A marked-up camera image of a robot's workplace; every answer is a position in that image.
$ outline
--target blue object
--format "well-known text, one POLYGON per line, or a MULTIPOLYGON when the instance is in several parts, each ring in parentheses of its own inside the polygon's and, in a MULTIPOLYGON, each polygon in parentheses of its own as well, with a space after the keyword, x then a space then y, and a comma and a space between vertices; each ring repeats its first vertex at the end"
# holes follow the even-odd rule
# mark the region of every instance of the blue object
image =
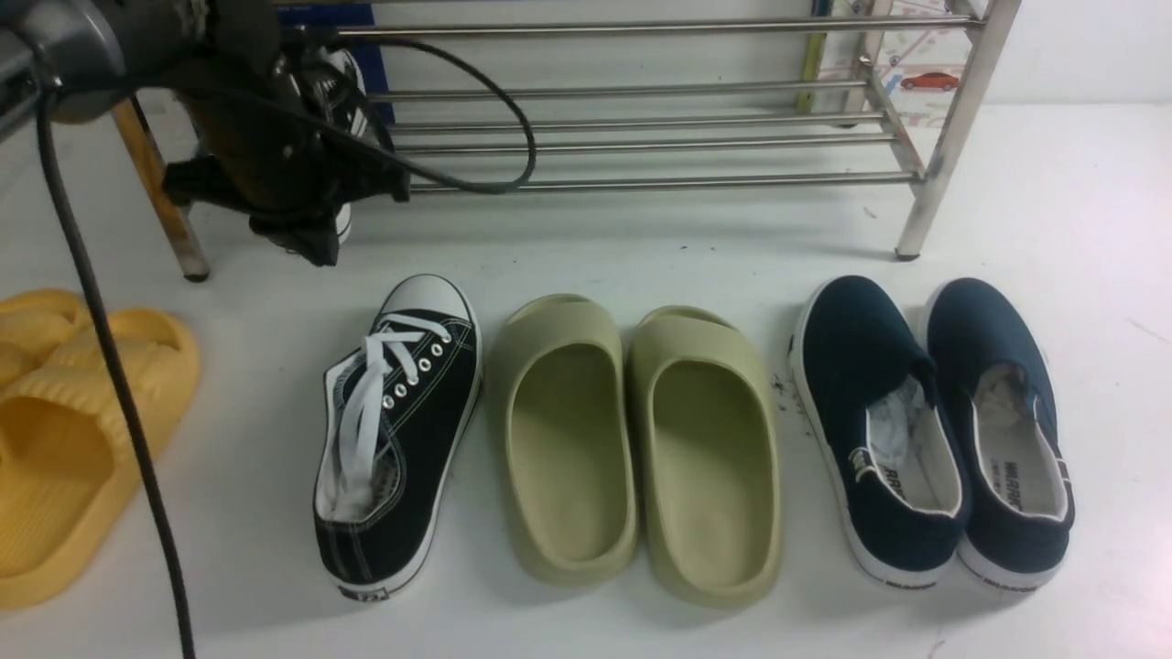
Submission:
POLYGON ((969 505, 935 365, 904 315, 874 281, 834 279, 802 314, 790 364, 859 565, 891 586, 934 585, 969 505))
MULTIPOLYGON (((277 7, 277 18, 282 26, 314 25, 334 27, 369 27, 375 25, 370 5, 297 5, 277 7)), ((362 69, 367 91, 387 94, 387 67, 379 46, 355 46, 349 49, 362 69)), ((379 103, 379 114, 387 124, 395 123, 395 109, 389 103, 379 103)))
POLYGON ((1045 360, 1014 306, 984 281, 945 285, 925 313, 973 485, 960 557, 1001 590, 1036 590, 1062 563, 1075 522, 1045 360))

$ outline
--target olive green slide sandal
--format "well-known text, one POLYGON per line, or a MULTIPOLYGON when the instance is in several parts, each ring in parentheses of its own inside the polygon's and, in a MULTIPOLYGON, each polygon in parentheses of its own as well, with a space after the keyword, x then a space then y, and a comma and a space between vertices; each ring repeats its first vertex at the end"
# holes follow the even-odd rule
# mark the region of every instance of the olive green slide sandal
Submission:
POLYGON ((634 558, 638 512, 611 314, 579 295, 522 307, 492 347, 485 393, 520 564, 560 586, 621 572, 634 558))
POLYGON ((774 407, 759 354, 707 311, 665 307, 635 331, 627 376, 656 577, 703 606, 757 602, 782 555, 774 407))

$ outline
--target yellow slide sandal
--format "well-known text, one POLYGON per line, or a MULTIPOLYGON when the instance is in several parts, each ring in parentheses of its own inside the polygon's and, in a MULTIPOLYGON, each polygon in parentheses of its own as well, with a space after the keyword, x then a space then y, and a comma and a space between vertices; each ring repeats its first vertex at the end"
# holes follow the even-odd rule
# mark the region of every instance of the yellow slide sandal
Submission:
POLYGON ((0 301, 0 390, 45 364, 88 320, 69 291, 45 288, 0 301))
MULTIPOLYGON (((110 315, 152 457, 199 380, 191 332, 152 310, 110 315)), ((84 570, 141 482, 93 328, 0 394, 0 609, 43 602, 84 570)))

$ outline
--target white table surface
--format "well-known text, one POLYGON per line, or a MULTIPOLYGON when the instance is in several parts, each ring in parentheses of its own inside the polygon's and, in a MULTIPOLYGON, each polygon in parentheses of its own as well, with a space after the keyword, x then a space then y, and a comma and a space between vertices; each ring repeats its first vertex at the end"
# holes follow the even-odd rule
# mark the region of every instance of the white table surface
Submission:
MULTIPOLYGON (((890 258, 904 190, 435 199, 360 205, 334 270, 200 209, 214 267, 202 285, 179 277, 109 128, 59 130, 108 303, 172 310, 204 353, 199 393, 158 466, 203 658, 1172 657, 1167 106, 986 108, 912 264, 890 258), (960 565, 929 592, 873 584, 851 561, 786 393, 785 555, 756 606, 683 604, 645 553, 585 592, 531 579, 504 532, 479 415, 423 571, 390 602, 346 600, 326 580, 311 518, 321 373, 357 345, 384 293, 418 272, 457 280, 489 342, 515 308, 553 292, 588 295, 626 326, 665 304, 708 307, 783 381, 797 310, 822 281, 872 277, 914 317, 941 283, 984 278, 1017 303, 1050 358, 1078 507, 1065 566, 1024 599, 989 592, 960 565)), ((2 150, 0 295, 76 287, 27 140, 2 150)), ((142 496, 73 587, 0 613, 0 657, 178 657, 142 496)))

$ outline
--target black cable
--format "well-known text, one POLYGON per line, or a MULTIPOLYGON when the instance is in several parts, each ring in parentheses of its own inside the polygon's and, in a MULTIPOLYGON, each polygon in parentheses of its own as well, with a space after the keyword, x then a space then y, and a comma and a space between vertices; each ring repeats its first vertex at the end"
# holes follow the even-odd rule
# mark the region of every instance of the black cable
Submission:
MULTIPOLYGON (((529 179, 533 176, 533 170, 537 169, 537 137, 533 135, 533 125, 530 123, 529 117, 525 116, 525 111, 520 109, 520 106, 518 106, 517 102, 513 101, 511 96, 509 96, 507 91, 502 89, 500 86, 493 82, 489 76, 481 73, 481 70, 473 67, 472 64, 465 62, 464 60, 461 60, 459 57, 452 55, 451 53, 448 53, 447 50, 436 48, 435 46, 430 46, 428 43, 423 43, 420 41, 413 41, 410 39, 396 39, 394 40, 394 42, 388 42, 386 45, 397 48, 411 48, 435 55, 444 61, 451 62, 461 70, 468 73, 477 81, 479 81, 482 84, 488 87, 489 90, 492 91, 492 94, 496 95, 512 111, 513 116, 517 117, 517 122, 520 124, 520 129, 525 135, 525 144, 529 157, 525 163, 525 170, 520 174, 520 176, 518 176, 512 181, 503 183, 478 183, 475 181, 466 181, 463 178, 458 178, 449 174, 444 174, 437 169, 430 168, 428 165, 416 163, 398 154, 395 154, 388 147, 384 147, 382 144, 372 144, 370 142, 367 142, 361 137, 352 135, 348 130, 343 130, 334 125, 333 123, 323 118, 309 115, 306 111, 294 110, 275 101, 270 101, 268 98, 257 96, 255 94, 240 91, 238 89, 231 89, 226 87, 217 87, 210 84, 176 83, 171 81, 159 80, 157 77, 128 77, 118 81, 117 83, 103 82, 103 83, 66 84, 64 87, 59 88, 56 94, 59 94, 60 96, 69 96, 73 94, 83 94, 87 91, 104 91, 111 89, 122 91, 135 91, 137 89, 168 89, 171 91, 178 91, 180 94, 189 94, 189 95, 216 94, 224 98, 231 98, 234 101, 248 103, 254 108, 270 111, 272 114, 280 115, 284 117, 297 120, 311 128, 314 128, 315 130, 328 133, 332 137, 336 140, 348 142, 355 148, 363 149, 367 152, 379 158, 382 158, 383 162, 387 162, 390 165, 400 168, 407 171, 408 174, 418 176, 421 178, 425 178, 428 181, 431 181, 432 183, 447 185, 456 190, 463 190, 465 192, 475 192, 478 195, 504 195, 505 192, 511 192, 529 182, 529 179)), ((334 69, 334 67, 328 66, 326 68, 333 72, 331 75, 335 75, 334 80, 346 86, 347 91, 349 91, 352 95, 356 95, 359 101, 359 107, 360 109, 362 109, 362 111, 367 114, 368 121, 374 124, 377 124, 380 120, 377 113, 374 109, 374 103, 372 103, 370 100, 367 98, 366 95, 362 94, 348 77, 339 74, 338 70, 334 69)), ((380 131, 376 128, 375 135, 379 136, 380 142, 383 142, 383 140, 389 141, 389 134, 387 134, 386 127, 380 125, 379 128, 381 128, 382 130, 380 131)))
POLYGON ((138 471, 143 478, 143 490, 146 492, 146 503, 155 518, 158 542, 163 545, 163 558, 166 562, 166 573, 171 579, 171 595, 175 598, 175 617, 179 624, 179 645, 183 648, 183 657, 184 659, 195 659, 196 643, 191 632, 191 610, 188 606, 186 586, 183 583, 183 570, 179 566, 179 552, 175 546, 175 536, 171 534, 166 510, 163 508, 163 495, 158 490, 158 478, 155 476, 155 466, 151 463, 150 447, 146 444, 146 435, 143 433, 142 420, 138 417, 138 408, 135 406, 130 383, 127 381, 127 372, 122 367, 114 333, 105 318, 105 304, 102 303, 102 294, 97 290, 94 266, 89 261, 89 253, 86 251, 81 231, 77 229, 77 220, 69 205, 69 197, 66 195, 64 182, 61 179, 61 168, 57 164, 57 152, 53 145, 53 127, 49 120, 53 101, 52 94, 42 97, 36 111, 36 142, 41 151, 45 183, 49 188, 49 197, 53 199, 53 208, 57 211, 61 232, 64 233, 74 267, 77 270, 77 278, 81 280, 82 295, 86 298, 86 306, 89 307, 89 314, 94 321, 94 332, 97 334, 97 345, 102 349, 102 359, 105 360, 105 368, 114 382, 114 393, 118 398, 118 406, 122 407, 122 415, 127 420, 130 446, 135 449, 138 471))
POLYGON ((188 603, 186 585, 183 580, 182 566, 179 565, 179 552, 175 545, 175 535, 171 532, 171 524, 166 517, 166 509, 163 505, 163 495, 158 488, 158 477, 155 475, 155 466, 151 461, 150 447, 146 443, 142 420, 138 416, 138 408, 135 405, 134 395, 130 390, 130 383, 127 380, 125 368, 118 356, 117 344, 115 342, 114 333, 110 331, 110 325, 105 315, 105 304, 102 301, 102 295, 97 286, 97 279, 94 276, 94 267, 89 260, 89 253, 86 250, 81 230, 77 227, 77 220, 74 217, 73 208, 69 204, 69 198, 66 192, 64 182, 61 177, 61 168, 57 163, 56 149, 53 144, 53 128, 49 115, 53 109, 53 104, 57 100, 70 94, 80 94, 83 91, 95 91, 101 89, 135 91, 141 88, 155 87, 186 94, 211 93, 227 98, 251 103, 255 108, 261 108, 278 115, 294 118, 313 127, 316 130, 328 133, 335 138, 347 141, 357 148, 366 149, 368 152, 384 158, 386 162, 389 162, 409 174, 458 190, 483 195, 500 195, 524 185, 530 179, 534 168, 537 167, 537 140, 533 136, 533 127, 530 123, 529 117, 525 116, 525 113, 504 89, 476 69, 476 67, 441 48, 408 39, 397 39, 394 40, 394 42, 388 42, 386 45, 421 50, 445 60, 478 80, 498 98, 500 98, 500 101, 509 107, 513 115, 516 115, 522 131, 525 134, 525 142, 529 147, 529 159, 524 172, 522 172, 522 175, 516 179, 505 183, 477 183, 443 174, 391 152, 390 135, 387 131, 387 128, 380 123, 379 115, 375 111, 373 103, 348 77, 341 75, 340 72, 333 67, 329 67, 332 72, 331 75, 334 75, 335 80, 345 86, 346 91, 354 96, 355 101, 359 103, 360 110, 367 114, 368 121, 376 125, 375 135, 380 141, 379 145, 370 144, 369 142, 350 135, 348 131, 342 130, 327 121, 313 117, 304 111, 292 110, 279 103, 261 98, 253 94, 217 87, 166 84, 155 79, 123 80, 117 84, 103 83, 59 87, 46 93, 36 107, 36 138, 41 156, 41 169, 45 174, 46 185, 49 189, 49 197, 53 201, 53 208, 57 213, 57 220, 61 223, 61 231, 64 235, 67 245, 69 246, 69 253, 73 257, 74 267, 77 270, 77 278, 81 283, 82 295, 86 299, 86 306, 89 308, 89 314, 94 321, 94 332, 97 334, 97 342, 102 352, 102 359, 105 361, 105 368, 109 372, 110 380, 114 385, 114 392, 118 399, 118 406, 122 408, 122 414, 125 417, 127 430, 130 435, 130 444, 134 448, 135 460, 138 462, 138 471, 143 480, 143 490, 146 494, 146 503, 150 507, 151 516, 155 521, 155 529, 158 531, 159 544, 163 548, 163 558, 166 563, 168 577, 171 582, 171 595, 175 599, 175 614, 179 627, 179 646, 183 651, 184 659, 196 659, 196 645, 191 627, 191 609, 188 603))

